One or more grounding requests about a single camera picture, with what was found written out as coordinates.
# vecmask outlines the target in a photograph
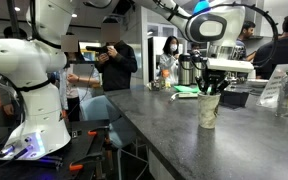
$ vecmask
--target man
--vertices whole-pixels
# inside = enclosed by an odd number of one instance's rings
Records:
[[[193,42],[191,44],[191,53],[196,54],[197,52],[199,52],[200,48],[201,48],[200,44]]]
[[[109,28],[110,26],[108,25],[111,24],[119,26],[118,21],[113,18],[107,18],[103,21],[103,37],[109,38],[106,39],[106,46],[100,52],[96,68],[102,73],[104,91],[129,89],[131,74],[137,71],[134,50],[125,42],[118,40],[119,34],[115,34],[115,37],[112,37],[111,34],[113,32],[119,31]]]
[[[278,64],[288,64],[288,16],[284,18],[282,25],[283,34],[277,41],[277,49],[273,58],[262,68],[256,70],[258,79],[269,79]],[[255,55],[254,64],[261,66],[263,61],[267,59],[273,42],[261,46]]]
[[[249,39],[253,34],[254,34],[254,28],[255,28],[255,23],[251,21],[245,21],[243,23],[243,27],[241,30],[240,35],[238,36],[236,40],[236,45],[237,46],[242,46],[244,47],[244,50],[242,51],[240,60],[246,60],[246,61],[251,61],[254,59],[255,53],[252,53],[251,55],[247,56],[246,55],[246,48],[245,44],[243,43],[244,40]]]
[[[13,37],[13,32],[12,32],[12,27],[6,27],[4,29],[4,37],[5,38],[12,38]],[[27,34],[23,29],[20,29],[20,38],[21,39],[27,39]],[[6,85],[7,81],[1,76],[0,74],[0,83]],[[6,91],[3,88],[0,88],[0,102],[3,107],[3,110],[5,114],[9,117],[16,115],[15,110],[19,110],[17,107],[16,102],[14,99],[11,97],[8,91]]]

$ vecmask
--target black jacket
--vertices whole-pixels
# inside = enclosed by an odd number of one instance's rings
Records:
[[[133,48],[123,41],[117,43],[114,48],[118,52],[115,58],[110,57],[104,64],[95,64],[98,71],[102,73],[104,91],[129,89],[131,74],[137,71]],[[107,46],[104,46],[99,53],[106,52]]]
[[[262,65],[263,61],[267,59],[272,48],[273,42],[261,46],[255,54],[253,63],[259,66]],[[257,69],[256,75],[261,76],[262,79],[270,79],[278,64],[288,64],[288,37],[280,38],[277,41],[277,49],[273,58],[262,68]]]

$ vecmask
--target face mask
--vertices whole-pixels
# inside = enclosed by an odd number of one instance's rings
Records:
[[[200,54],[200,51],[197,50],[197,49],[194,49],[194,50],[193,50],[193,53],[194,53],[194,54]]]
[[[176,44],[171,44],[171,51],[174,52],[177,49],[177,45]]]

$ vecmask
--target chair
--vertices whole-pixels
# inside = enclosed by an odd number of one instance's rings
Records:
[[[137,139],[136,133],[133,131],[132,127],[121,117],[120,113],[114,108],[114,106],[108,101],[105,96],[97,96],[88,99],[80,104],[83,119],[85,121],[92,120],[110,120],[110,130],[109,136],[111,143],[117,150],[117,163],[118,163],[118,175],[119,180],[122,180],[121,173],[121,153],[124,152],[134,158],[137,158],[145,163],[146,160],[139,158],[137,156]],[[122,148],[136,141],[136,155],[124,151]],[[138,176],[138,178],[143,174],[147,168],[148,163]]]

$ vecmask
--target woman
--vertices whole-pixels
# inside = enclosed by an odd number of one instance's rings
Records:
[[[165,42],[163,51],[164,53],[160,56],[160,69],[168,70],[169,76],[166,78],[166,82],[174,85],[178,83],[177,75],[177,60],[179,57],[178,53],[178,40],[174,36],[169,36]]]
[[[60,72],[61,102],[63,108],[67,110],[66,114],[69,121],[79,121],[80,103],[93,96],[94,90],[91,85],[99,83],[99,73],[94,66],[92,66],[93,69],[90,69],[92,74],[89,77],[82,77],[73,73],[74,65],[85,61],[79,44],[78,52],[65,52],[65,55],[67,64]]]

